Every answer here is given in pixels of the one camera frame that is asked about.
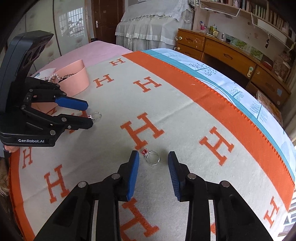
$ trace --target orange stripe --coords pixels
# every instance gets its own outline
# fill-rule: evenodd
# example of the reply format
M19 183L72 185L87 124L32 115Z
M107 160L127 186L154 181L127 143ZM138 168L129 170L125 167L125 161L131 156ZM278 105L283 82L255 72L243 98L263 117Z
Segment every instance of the orange stripe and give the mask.
M22 199L22 192L20 189L20 177L19 177L19 162L20 162L20 149L15 153L12 153L10 159L10 198L14 208L15 218L19 229L21 230L24 239L26 241L33 241L35 234L31 228L31 225L27 219L24 210L24 201Z
M276 188L286 209L289 209L295 187L291 175L273 145L248 117L218 92L168 63L143 52L133 52L123 57L177 88L224 125L258 162Z

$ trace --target wooden desk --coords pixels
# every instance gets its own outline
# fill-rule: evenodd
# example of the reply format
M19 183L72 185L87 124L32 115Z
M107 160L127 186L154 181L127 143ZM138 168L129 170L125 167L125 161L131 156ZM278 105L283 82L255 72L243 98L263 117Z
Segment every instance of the wooden desk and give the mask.
M267 69L258 59L240 48L217 38L190 30L179 29L176 51L206 62L212 56L244 75L249 82L246 90L254 95L263 92L278 108L287 101L291 92L275 73Z

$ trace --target pink bed sheet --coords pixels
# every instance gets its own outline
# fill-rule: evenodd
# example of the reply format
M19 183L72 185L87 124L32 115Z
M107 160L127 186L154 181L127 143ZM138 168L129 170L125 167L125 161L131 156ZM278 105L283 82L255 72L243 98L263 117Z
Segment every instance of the pink bed sheet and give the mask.
M119 45L95 41L55 59L38 70L38 72L49 68L56 68L57 71L79 59L83 60L84 65L87 68L112 57L131 52L132 51Z

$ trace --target blue sticker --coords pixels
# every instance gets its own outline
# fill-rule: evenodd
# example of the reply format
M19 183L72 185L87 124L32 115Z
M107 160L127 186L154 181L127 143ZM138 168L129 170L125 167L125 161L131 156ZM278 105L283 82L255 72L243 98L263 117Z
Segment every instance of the blue sticker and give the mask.
M283 91L280 90L280 89L277 89L277 93L278 93L278 96L281 96L281 94L283 93Z

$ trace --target curtain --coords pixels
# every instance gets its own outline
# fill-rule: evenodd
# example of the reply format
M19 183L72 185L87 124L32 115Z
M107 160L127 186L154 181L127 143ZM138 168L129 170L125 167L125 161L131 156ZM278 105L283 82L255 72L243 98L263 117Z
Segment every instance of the curtain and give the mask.
M293 145L296 146L296 64L293 65L287 84L291 96L281 110L284 129Z

